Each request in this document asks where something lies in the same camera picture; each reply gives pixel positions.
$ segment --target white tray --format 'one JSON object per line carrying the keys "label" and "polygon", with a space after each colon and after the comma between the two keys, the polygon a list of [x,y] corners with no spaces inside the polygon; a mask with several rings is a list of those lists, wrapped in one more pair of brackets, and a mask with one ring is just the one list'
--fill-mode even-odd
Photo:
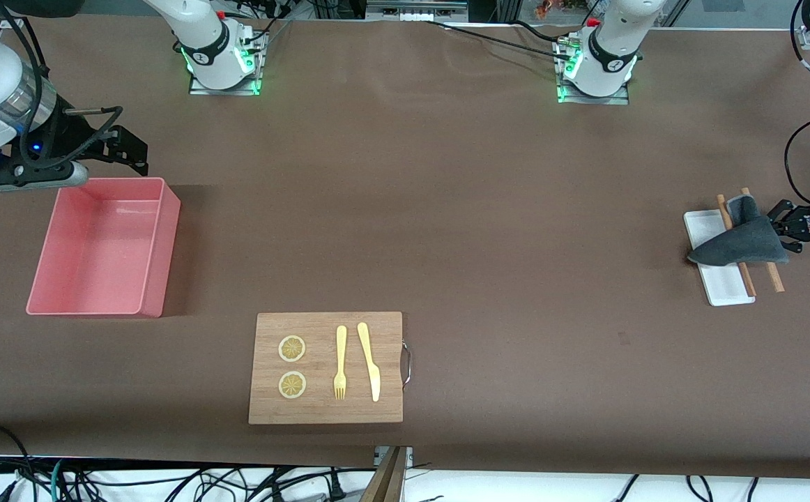
{"label": "white tray", "polygon": [[[721,219],[721,212],[717,209],[711,211],[691,211],[685,213],[685,226],[689,236],[689,244],[696,249],[703,242],[708,241],[727,228]],[[702,285],[705,295],[712,306],[743,305],[755,302],[755,296],[746,293],[746,286],[742,283],[740,267],[729,264],[724,267],[701,266],[699,275],[702,276]]]}

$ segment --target gray cloth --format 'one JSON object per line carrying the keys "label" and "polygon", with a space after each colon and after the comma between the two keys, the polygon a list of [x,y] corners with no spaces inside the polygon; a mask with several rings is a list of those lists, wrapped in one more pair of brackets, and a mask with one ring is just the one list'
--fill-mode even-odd
{"label": "gray cloth", "polygon": [[752,196],[742,195],[727,201],[727,213],[733,228],[704,242],[687,255],[687,259],[704,266],[726,266],[739,261],[790,261],[786,250],[771,227],[771,219],[758,210]]}

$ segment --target yellow plastic fork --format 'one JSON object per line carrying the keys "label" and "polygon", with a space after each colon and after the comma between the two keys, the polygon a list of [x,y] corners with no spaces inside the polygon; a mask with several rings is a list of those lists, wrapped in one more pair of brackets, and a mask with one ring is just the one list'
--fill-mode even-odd
{"label": "yellow plastic fork", "polygon": [[346,375],[344,375],[344,359],[346,358],[346,326],[337,327],[337,374],[334,377],[334,397],[338,400],[346,398]]}

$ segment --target black cable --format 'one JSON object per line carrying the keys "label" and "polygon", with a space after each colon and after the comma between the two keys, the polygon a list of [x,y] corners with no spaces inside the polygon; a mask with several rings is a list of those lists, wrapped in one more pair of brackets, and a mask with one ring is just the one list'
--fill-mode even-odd
{"label": "black cable", "polygon": [[691,490],[693,495],[695,495],[696,498],[701,500],[701,502],[715,502],[715,499],[712,498],[712,489],[708,487],[708,481],[705,480],[705,476],[697,476],[697,477],[702,480],[702,486],[705,487],[705,493],[708,495],[708,499],[703,498],[703,496],[699,494],[699,492],[697,492],[695,488],[693,488],[693,476],[685,477],[685,480],[687,482],[687,488],[689,488],[689,490]]}
{"label": "black cable", "polygon": [[687,9],[687,6],[689,6],[689,2],[683,2],[682,4],[680,4],[679,7],[681,7],[681,10],[679,10],[678,13],[676,14],[675,11],[672,10],[672,13],[669,14],[669,17],[672,19],[667,25],[664,25],[664,28],[673,28],[675,26],[675,23],[678,22],[679,19],[681,19],[681,16],[683,16],[683,12]]}
{"label": "black cable", "polygon": [[498,2],[495,2],[495,8],[491,9],[491,14],[489,14],[489,19],[485,20],[486,24],[490,23],[491,20],[495,19],[495,14],[498,13],[498,6],[499,5],[500,4]]}
{"label": "black cable", "polygon": [[77,500],[82,500],[83,498],[82,498],[82,496],[80,496],[80,493],[79,493],[79,483],[75,482],[73,489],[74,489],[74,493],[77,494]]}
{"label": "black cable", "polygon": [[758,476],[752,478],[752,484],[749,485],[749,493],[746,493],[746,502],[752,502],[752,494],[755,493],[756,486],[758,486]]}
{"label": "black cable", "polygon": [[331,502],[336,502],[337,500],[346,499],[346,492],[340,486],[340,476],[337,475],[337,471],[334,467],[331,467],[331,480],[328,482],[328,498]]}
{"label": "black cable", "polygon": [[631,479],[628,480],[628,483],[625,483],[625,488],[622,488],[622,495],[619,495],[615,502],[625,502],[625,497],[628,496],[628,492],[631,491],[631,487],[634,486],[634,482],[636,482],[640,477],[641,474],[632,474]]}
{"label": "black cable", "polygon": [[9,483],[9,486],[0,493],[0,502],[9,502],[9,499],[12,498],[12,492],[14,492],[14,487],[17,485],[17,482]]}
{"label": "black cable", "polygon": [[20,27],[15,22],[14,18],[12,17],[12,13],[9,13],[9,10],[6,8],[6,4],[3,0],[0,0],[0,12],[3,13],[3,16],[6,17],[7,23],[9,26],[12,27],[12,31],[14,31],[17,38],[20,40],[20,44],[24,47],[24,52],[26,53],[26,57],[30,60],[31,69],[33,70],[33,77],[34,77],[34,98],[33,102],[30,104],[30,111],[26,114],[26,121],[24,123],[24,130],[20,133],[20,157],[22,157],[22,161],[24,165],[34,168],[34,169],[51,169],[55,166],[62,165],[62,163],[71,161],[79,157],[80,153],[83,153],[88,149],[90,146],[95,143],[95,141],[101,139],[101,137],[105,136],[105,133],[111,128],[113,123],[117,121],[119,115],[123,112],[122,106],[112,106],[111,108],[102,108],[103,114],[111,114],[108,117],[108,120],[102,124],[102,127],[97,128],[97,130],[92,133],[92,135],[86,139],[80,146],[73,150],[73,152],[68,153],[67,155],[58,158],[58,159],[49,159],[47,161],[35,161],[32,157],[30,157],[30,153],[28,152],[28,144],[26,141],[28,140],[28,134],[33,127],[33,121],[36,117],[36,111],[39,110],[39,104],[42,102],[43,99],[43,76],[39,71],[39,67],[35,64],[36,55],[34,54],[33,48],[30,47],[30,42],[24,36],[24,33],[20,31]]}
{"label": "black cable", "polygon": [[257,498],[258,495],[264,492],[265,489],[275,484],[278,481],[278,479],[281,478],[281,476],[290,473],[290,471],[292,470],[293,467],[275,467],[275,469],[272,471],[271,474],[269,474],[269,476],[266,477],[266,479],[259,482],[256,488],[253,489],[253,492],[249,496],[247,496],[245,502],[251,502],[253,499]]}
{"label": "black cable", "polygon": [[516,24],[522,26],[523,28],[528,29],[529,33],[532,33],[533,35],[535,35],[535,37],[541,38],[542,40],[547,40],[549,42],[557,41],[557,37],[548,37],[548,35],[545,35],[541,31],[537,31],[537,29],[533,28],[532,25],[530,25],[527,22],[522,22],[522,20],[514,19],[512,20],[512,22],[508,22],[507,24]]}
{"label": "black cable", "polygon": [[98,480],[89,480],[89,483],[99,486],[144,486],[149,484],[181,482],[185,478],[187,478],[187,476],[179,478],[169,478],[166,480],[147,480],[146,482],[127,482],[127,483],[98,482]]}
{"label": "black cable", "polygon": [[70,495],[70,489],[68,489],[67,480],[64,478],[63,473],[60,474],[61,476],[58,476],[55,480],[55,487],[58,489],[58,492],[63,494],[61,500],[73,500],[73,496]]}
{"label": "black cable", "polygon": [[232,502],[237,502],[237,495],[235,493],[235,490],[230,489],[228,486],[222,486],[222,485],[217,485],[216,488],[223,489],[223,490],[226,490],[226,492],[231,493],[232,494]]}
{"label": "black cable", "polygon": [[498,42],[498,44],[510,45],[510,47],[516,47],[517,49],[523,49],[525,51],[529,51],[529,52],[536,53],[536,54],[543,54],[543,55],[546,55],[548,57],[552,57],[554,59],[562,59],[564,61],[570,59],[570,57],[567,56],[566,54],[554,54],[554,53],[549,52],[549,51],[542,51],[541,49],[536,49],[536,48],[533,48],[533,47],[526,47],[526,45],[514,44],[513,42],[507,42],[506,40],[501,40],[500,38],[492,38],[492,37],[489,37],[488,35],[482,35],[482,33],[476,33],[475,31],[467,31],[466,29],[460,29],[457,26],[449,26],[449,25],[443,24],[441,22],[435,22],[434,20],[425,20],[424,22],[429,23],[429,24],[433,24],[433,25],[436,25],[436,26],[442,26],[443,28],[446,28],[446,29],[453,29],[453,31],[459,31],[459,32],[462,32],[462,33],[466,33],[468,35],[472,35],[474,37],[484,38],[484,39],[490,40],[492,42]]}
{"label": "black cable", "polygon": [[167,495],[163,502],[173,502],[176,500],[176,497],[179,496],[179,493],[181,493],[183,489],[185,489],[185,486],[188,486],[188,483],[191,483],[194,478],[200,476],[202,473],[204,473],[204,471],[206,471],[206,469],[198,469],[197,471],[194,471],[194,473],[191,473],[190,476],[182,480],[182,482],[180,482],[176,488],[173,488],[172,492]]}
{"label": "black cable", "polygon": [[39,64],[39,71],[42,73],[42,76],[45,79],[49,77],[49,67],[45,64],[45,55],[43,55],[43,48],[39,45],[39,38],[36,38],[36,32],[33,31],[33,26],[30,24],[30,20],[22,18],[24,20],[24,28],[28,35],[30,35],[30,43],[33,44],[33,48],[36,51],[36,63]]}
{"label": "black cable", "polygon": [[[14,442],[17,447],[17,450],[20,451],[20,455],[24,458],[24,464],[26,465],[26,469],[31,477],[36,476],[36,471],[33,469],[33,465],[30,464],[30,454],[26,453],[26,448],[24,448],[24,443],[20,442],[20,439],[14,435],[14,432],[9,431],[6,427],[0,425],[0,432],[9,436],[10,439]],[[39,500],[39,489],[36,489],[36,484],[33,487],[33,502],[38,502]]]}
{"label": "black cable", "polygon": [[270,22],[268,22],[268,25],[266,26],[266,28],[263,29],[262,33],[268,33],[269,29],[272,29],[272,25],[274,25],[275,22],[277,20],[279,20],[279,19],[281,19],[281,18],[272,18],[272,20]]}
{"label": "black cable", "polygon": [[316,2],[315,0],[306,0],[306,3],[311,3],[313,7],[316,9],[324,9],[328,12],[328,16],[331,15],[332,12],[335,12],[336,9],[340,7],[340,0],[337,0],[337,3],[325,3],[321,4]]}
{"label": "black cable", "polygon": [[[336,469],[336,473],[371,473],[371,471],[375,471],[376,469],[360,469],[357,467],[348,468],[348,469]],[[283,492],[285,489],[289,488],[290,486],[294,486],[296,484],[307,482],[308,480],[313,480],[315,478],[321,478],[328,476],[331,471],[325,471],[325,473],[312,473],[312,474],[303,474],[302,476],[297,476],[295,478],[291,478],[289,480],[283,480],[283,482],[278,483],[278,488],[272,490],[267,496],[262,499],[259,499],[259,502],[267,502],[268,499],[271,499],[272,496],[277,495],[278,493]]]}
{"label": "black cable", "polygon": [[198,486],[198,488],[200,489],[201,487],[204,487],[205,484],[208,484],[210,486],[207,486],[207,487],[203,488],[203,490],[201,492],[201,496],[196,496],[194,498],[194,502],[202,502],[202,500],[204,499],[204,496],[207,495],[207,492],[209,492],[211,489],[213,489],[213,488],[217,487],[218,485],[220,485],[220,483],[223,482],[224,479],[226,479],[229,476],[232,476],[232,474],[234,474],[236,471],[239,471],[239,470],[240,470],[240,467],[237,468],[237,469],[230,469],[229,471],[227,471],[227,473],[222,474],[222,476],[214,479],[209,484],[204,483],[204,476],[201,475],[201,484]]}
{"label": "black cable", "polygon": [[321,476],[321,479],[325,480],[325,484],[328,486],[328,498],[331,500],[339,500],[339,499],[332,499],[331,494],[334,493],[334,485],[329,481],[327,476]]}
{"label": "black cable", "polygon": [[[237,469],[236,469],[236,471],[237,471],[238,476],[240,476],[240,479],[243,480],[243,473],[241,473],[240,470],[237,470]],[[216,474],[211,474],[211,473],[204,473],[204,475],[202,477],[207,477],[208,479],[211,479],[211,480],[220,479],[220,477],[216,476]],[[243,485],[237,484],[235,482],[230,482],[230,480],[222,480],[222,482],[224,484],[227,484],[228,486],[233,486],[236,489],[243,489],[243,490],[251,490],[252,489],[250,486],[247,485],[246,480],[243,480]]]}
{"label": "black cable", "polygon": [[807,60],[804,59],[804,56],[801,54],[801,50],[800,50],[800,48],[798,48],[798,40],[796,39],[796,36],[795,36],[796,22],[797,22],[797,17],[798,17],[798,9],[800,9],[801,3],[803,1],[804,0],[798,0],[798,2],[796,3],[795,9],[793,9],[793,16],[790,19],[790,38],[791,38],[791,41],[793,42],[793,52],[796,54],[796,59],[798,60],[798,63],[801,63],[802,66],[804,66],[810,72],[810,64],[807,63]]}
{"label": "black cable", "polygon": [[798,187],[796,187],[795,182],[793,180],[793,173],[790,171],[790,147],[793,145],[793,141],[796,139],[798,134],[800,134],[801,131],[806,130],[806,128],[808,128],[809,126],[810,121],[807,121],[806,123],[802,124],[801,127],[797,128],[797,130],[795,130],[795,132],[793,133],[793,136],[790,136],[790,139],[786,142],[786,147],[784,148],[784,168],[786,169],[786,178],[788,181],[790,181],[790,187],[793,187],[793,192],[796,193],[798,198],[802,199],[804,202],[808,204],[810,204],[810,199],[803,196],[803,194],[800,191],[798,191]]}

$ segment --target wire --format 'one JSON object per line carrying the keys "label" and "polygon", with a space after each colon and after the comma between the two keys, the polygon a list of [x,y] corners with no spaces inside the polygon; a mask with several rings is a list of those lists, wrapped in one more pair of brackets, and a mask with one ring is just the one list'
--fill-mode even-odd
{"label": "wire", "polygon": [[638,478],[641,477],[641,474],[634,474],[631,476],[631,479],[628,480],[628,483],[625,483],[625,488],[622,489],[622,495],[619,495],[619,498],[615,500],[615,502],[625,502],[625,497],[628,496],[628,492],[631,491],[631,487],[634,486],[634,482],[637,481]]}
{"label": "wire", "polygon": [[202,500],[204,499],[204,496],[205,496],[205,495],[207,495],[207,492],[209,492],[209,491],[210,491],[212,488],[215,488],[215,487],[217,487],[218,485],[220,485],[220,483],[221,483],[221,482],[222,482],[224,479],[226,479],[226,478],[227,478],[227,477],[229,477],[229,476],[232,476],[232,474],[236,473],[236,472],[237,472],[237,471],[239,471],[239,470],[240,470],[240,467],[239,467],[239,468],[237,468],[237,469],[231,469],[231,470],[227,471],[227,473],[222,474],[222,476],[220,476],[220,477],[218,477],[218,478],[214,479],[214,480],[213,480],[213,482],[211,482],[211,483],[209,483],[209,484],[208,484],[208,483],[204,483],[204,475],[202,474],[202,475],[201,475],[201,484],[198,486],[198,489],[202,489],[201,496],[196,496],[196,497],[194,498],[194,502],[202,502]]}
{"label": "wire", "polygon": [[49,488],[49,492],[52,493],[52,502],[58,502],[58,472],[61,470],[61,462],[63,461],[64,459],[61,458],[55,462],[55,467],[52,468],[52,486]]}
{"label": "wire", "polygon": [[801,63],[801,66],[804,66],[810,72],[810,64],[807,63],[807,60],[804,59],[804,56],[801,54],[801,50],[798,48],[798,40],[796,39],[795,36],[798,10],[801,8],[802,2],[804,2],[804,0],[798,0],[795,9],[793,9],[793,16],[790,19],[790,38],[791,41],[793,42],[793,52],[796,54],[796,59],[798,60],[798,63]]}
{"label": "wire", "polygon": [[570,57],[567,56],[566,54],[554,54],[554,53],[549,52],[549,51],[542,51],[540,49],[536,49],[536,48],[532,48],[532,47],[526,47],[526,45],[514,44],[513,42],[507,42],[506,40],[501,40],[500,38],[488,37],[486,35],[482,35],[482,33],[476,33],[475,31],[467,31],[466,29],[460,29],[457,26],[450,26],[450,25],[447,25],[447,24],[443,24],[441,22],[435,22],[434,20],[425,20],[424,22],[429,23],[429,24],[433,24],[433,25],[436,25],[436,26],[442,26],[444,29],[453,29],[453,31],[459,31],[459,32],[462,32],[462,33],[466,33],[468,35],[472,35],[474,37],[484,38],[484,39],[490,40],[492,42],[498,42],[498,44],[510,45],[510,47],[516,47],[517,49],[523,49],[525,51],[529,51],[529,52],[536,53],[536,54],[543,54],[543,55],[546,55],[548,57],[552,57],[554,59],[562,59],[562,60],[570,59]]}
{"label": "wire", "polygon": [[6,8],[6,4],[3,0],[0,0],[0,12],[3,13],[3,16],[6,17],[7,23],[9,26],[12,27],[12,31],[14,31],[17,38],[20,40],[20,44],[24,47],[24,52],[26,52],[26,57],[30,60],[31,67],[33,70],[33,77],[34,77],[34,96],[33,102],[30,104],[30,111],[26,113],[26,121],[24,123],[24,130],[20,133],[20,157],[22,157],[22,161],[24,165],[28,167],[32,167],[35,169],[51,169],[55,166],[62,165],[67,161],[71,161],[79,157],[80,153],[83,153],[88,149],[90,146],[95,143],[95,141],[99,140],[100,137],[105,136],[105,133],[111,128],[111,126],[117,121],[119,115],[123,112],[122,106],[112,106],[111,108],[102,108],[101,112],[103,114],[111,114],[108,117],[108,120],[102,124],[102,127],[97,128],[92,135],[86,139],[80,146],[73,150],[73,152],[68,153],[67,155],[58,158],[58,159],[49,159],[47,161],[35,161],[33,158],[30,157],[30,153],[28,152],[28,134],[30,130],[33,128],[33,121],[36,117],[36,112],[39,110],[39,104],[42,102],[43,99],[43,76],[39,71],[39,67],[35,64],[35,54],[33,48],[30,47],[30,42],[24,36],[24,33],[20,31],[17,22],[15,22],[12,13],[9,13],[9,10]]}
{"label": "wire", "polygon": [[805,197],[800,191],[798,191],[798,187],[796,187],[796,184],[793,180],[793,173],[790,171],[790,147],[793,145],[793,141],[796,139],[798,134],[800,134],[801,131],[806,130],[806,128],[808,128],[809,126],[810,121],[807,121],[806,123],[802,124],[801,127],[797,128],[797,130],[795,130],[795,132],[793,133],[793,136],[790,136],[790,139],[786,142],[786,147],[784,148],[784,168],[786,169],[786,178],[788,182],[790,182],[790,187],[793,188],[793,192],[796,193],[798,198],[802,199],[804,202],[808,204],[810,204],[810,199]]}
{"label": "wire", "polygon": [[267,476],[266,479],[259,482],[256,488],[253,489],[253,492],[249,496],[247,496],[245,502],[250,502],[251,500],[257,498],[257,496],[260,493],[262,493],[263,490],[268,489],[268,487],[277,483],[278,479],[280,479],[281,476],[290,473],[290,471],[292,470],[293,467],[275,467],[275,470],[272,471],[272,473],[269,474],[269,476]]}
{"label": "wire", "polygon": [[407,477],[407,478],[405,478],[405,481],[409,482],[409,480],[413,480],[413,479],[419,478],[421,476],[427,476],[427,474],[430,474],[430,473],[433,473],[433,469],[427,469],[426,471],[423,471],[423,473],[419,473],[419,474],[415,474],[414,476]]}
{"label": "wire", "polygon": [[24,28],[28,35],[30,35],[30,43],[33,44],[33,48],[36,49],[36,63],[39,64],[39,71],[43,74],[43,77],[48,79],[49,77],[49,67],[45,65],[45,55],[43,55],[43,48],[39,45],[39,38],[36,38],[36,32],[33,31],[33,26],[30,24],[30,20],[22,18],[24,20]]}
{"label": "wire", "polygon": [[491,10],[491,14],[489,14],[489,19],[486,20],[486,23],[490,23],[491,20],[495,19],[495,14],[498,13],[498,7],[500,7],[500,0],[495,1],[495,8]]}
{"label": "wire", "polygon": [[687,482],[687,488],[691,490],[693,495],[696,496],[701,502],[715,502],[715,499],[712,498],[712,490],[708,487],[708,482],[705,480],[705,476],[697,476],[699,479],[702,480],[702,486],[705,487],[705,493],[708,495],[708,499],[703,498],[702,495],[699,495],[699,492],[695,488],[693,488],[693,476],[686,476],[685,480]]}
{"label": "wire", "polygon": [[[252,489],[250,486],[247,485],[246,480],[243,479],[243,474],[240,472],[240,470],[236,469],[236,471],[237,471],[238,475],[240,476],[240,479],[243,480],[243,485],[240,485],[240,484],[237,484],[237,483],[234,483],[234,482],[230,482],[230,480],[222,480],[222,482],[224,484],[227,484],[228,486],[233,486],[236,489],[243,489],[243,490]],[[208,478],[208,479],[211,479],[211,480],[219,480],[220,479],[220,477],[216,476],[216,474],[210,474],[210,473],[204,473],[204,474],[202,474],[201,477],[202,478]]]}
{"label": "wire", "polygon": [[182,480],[182,482],[176,485],[176,488],[173,488],[172,492],[170,492],[169,495],[167,495],[167,497],[164,499],[164,502],[173,502],[173,500],[176,500],[176,497],[182,492],[183,489],[185,489],[185,486],[187,486],[189,482],[192,482],[194,478],[204,473],[204,471],[206,471],[206,469],[198,469],[197,471],[194,471],[194,473],[191,473],[190,476],[186,477],[184,480]]}
{"label": "wire", "polygon": [[[376,469],[360,469],[360,468],[350,468],[350,469],[335,469],[335,473],[371,473]],[[272,496],[278,495],[283,492],[285,489],[294,486],[298,483],[307,482],[308,480],[313,480],[315,478],[320,478],[324,476],[328,476],[331,471],[325,471],[325,473],[312,473],[312,474],[303,474],[302,476],[297,476],[295,478],[291,478],[290,480],[284,480],[284,482],[278,483],[278,488],[272,490],[267,496],[262,499],[259,499],[259,502],[267,502],[268,499],[271,499]]]}
{"label": "wire", "polygon": [[268,33],[269,29],[272,29],[272,25],[274,25],[274,24],[275,24],[275,22],[276,22],[278,19],[280,19],[280,18],[272,18],[272,20],[271,20],[270,22],[268,22],[268,25],[266,26],[266,28],[265,28],[265,29],[263,29],[263,31],[262,31],[262,32],[263,32],[263,33]]}
{"label": "wire", "polygon": [[[20,451],[20,454],[24,458],[24,464],[26,465],[26,469],[28,470],[28,474],[31,477],[36,476],[36,471],[33,469],[33,465],[30,464],[30,455],[26,453],[26,448],[24,448],[24,443],[20,442],[20,439],[14,435],[14,432],[9,431],[9,429],[4,428],[0,425],[0,432],[9,436],[9,438],[14,441],[14,444],[17,446],[17,450]],[[38,502],[39,500],[39,489],[36,489],[36,484],[33,487],[33,502]]]}
{"label": "wire", "polygon": [[216,488],[218,488],[218,489],[223,489],[223,490],[226,490],[226,492],[231,493],[232,494],[232,502],[237,502],[237,495],[235,493],[235,490],[230,489],[228,486],[222,486],[222,485],[214,485],[214,486]]}
{"label": "wire", "polygon": [[169,478],[169,479],[166,479],[166,480],[147,480],[146,482],[127,482],[127,483],[96,482],[96,480],[89,480],[89,483],[93,484],[93,485],[99,485],[99,486],[144,486],[144,485],[149,485],[149,484],[181,482],[185,478],[187,478],[187,476],[180,477],[180,478]]}
{"label": "wire", "polygon": [[329,16],[332,16],[332,14],[337,13],[336,10],[340,7],[339,0],[337,1],[337,3],[327,3],[327,4],[317,3],[315,0],[306,0],[306,2],[311,3],[312,6],[315,7],[316,9],[324,9],[324,10],[326,10],[326,12],[328,12]]}
{"label": "wire", "polygon": [[522,20],[514,19],[512,20],[512,22],[507,24],[517,24],[519,26],[522,26],[523,28],[528,29],[529,33],[532,33],[533,35],[535,35],[535,37],[541,38],[542,40],[547,40],[549,42],[557,41],[557,37],[548,37],[548,35],[543,34],[541,31],[537,31],[537,29],[533,28],[532,25],[530,25],[527,22],[522,22]]}
{"label": "wire", "polygon": [[749,485],[749,493],[746,493],[746,502],[752,502],[752,494],[755,493],[756,486],[758,486],[758,476],[752,478],[752,484]]}

